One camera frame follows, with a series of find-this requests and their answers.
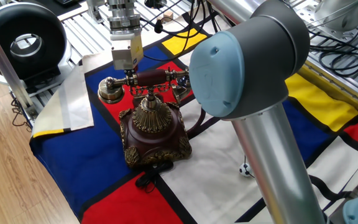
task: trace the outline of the ornate brown telephone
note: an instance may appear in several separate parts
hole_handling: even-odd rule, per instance
[[[171,84],[175,79],[178,85]],[[134,168],[188,158],[191,146],[179,105],[163,102],[159,93],[154,92],[155,89],[166,92],[172,88],[180,103],[191,90],[188,70],[158,69],[133,74],[126,71],[126,77],[122,79],[107,77],[99,84],[99,99],[110,104],[120,102],[125,94],[123,85],[131,88],[135,106],[119,115],[127,165]]]

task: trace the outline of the brass ornament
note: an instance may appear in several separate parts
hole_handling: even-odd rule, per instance
[[[139,165],[139,153],[137,152],[136,147],[129,147],[127,149],[124,150],[124,157],[125,157],[125,161],[127,163],[127,165],[130,168],[133,168],[137,165]]]
[[[120,124],[119,124],[119,127],[120,127],[120,132],[121,132],[121,141],[122,141],[122,146],[123,148],[125,149],[125,131],[124,131],[124,123],[122,122],[122,118],[129,114],[129,112],[131,112],[131,109],[128,109],[128,110],[124,110],[124,111],[121,111],[119,113],[119,120],[120,120]]]
[[[188,137],[182,137],[179,139],[179,149],[183,155],[183,159],[186,159],[190,156],[193,150],[191,149],[191,145]]]
[[[169,107],[156,98],[158,105],[155,110],[148,110],[144,105],[146,98],[134,110],[132,119],[137,128],[146,133],[159,133],[169,126],[172,115]]]

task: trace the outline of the small ball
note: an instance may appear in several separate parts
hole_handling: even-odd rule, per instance
[[[251,177],[251,175],[253,175],[251,166],[246,163],[241,164],[240,174],[243,175],[244,177]]]

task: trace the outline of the metal pole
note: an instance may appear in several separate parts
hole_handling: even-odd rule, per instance
[[[233,23],[240,24],[247,21],[252,13],[265,0],[208,0],[217,10],[221,11]]]
[[[31,117],[35,116],[37,112],[35,111],[35,107],[29,97],[29,94],[24,89],[22,83],[19,80],[15,70],[13,69],[9,59],[6,57],[1,45],[0,45],[0,72],[6,79],[8,85],[11,87],[13,94],[19,100],[23,109],[31,115]]]
[[[282,104],[232,123],[273,221],[325,223]]]

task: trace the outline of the mondrian pattern mat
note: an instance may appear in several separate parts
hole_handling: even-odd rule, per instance
[[[189,40],[179,59],[158,62],[144,58],[139,71],[185,69],[191,51],[214,34],[210,19],[208,16],[200,34]],[[181,20],[190,22],[190,17],[185,14]],[[193,27],[194,33],[201,29],[200,20]],[[185,31],[178,34],[187,35]],[[159,59],[179,54],[185,43],[184,39],[164,35],[144,38],[144,42],[148,42],[144,54]],[[109,52],[90,55],[78,65],[78,71],[83,71],[93,123],[87,128],[34,135],[30,141],[34,155],[54,178],[80,222],[271,221],[255,179],[239,173],[244,153],[232,124],[208,114],[191,137],[193,153],[188,160],[175,162],[172,170],[149,185],[149,190],[135,186],[142,173],[126,166],[118,120],[120,111],[133,108],[132,96],[126,94],[115,105],[107,105],[97,96],[102,79],[124,77],[122,71],[114,69],[111,60],[106,60],[108,55],[111,58]],[[287,80],[287,86],[290,96],[283,105],[321,209],[330,215],[358,184],[349,184],[358,171],[358,112],[298,74]],[[172,92],[163,93],[163,99],[174,101]],[[189,129],[199,118],[201,106],[192,94],[180,106]]]

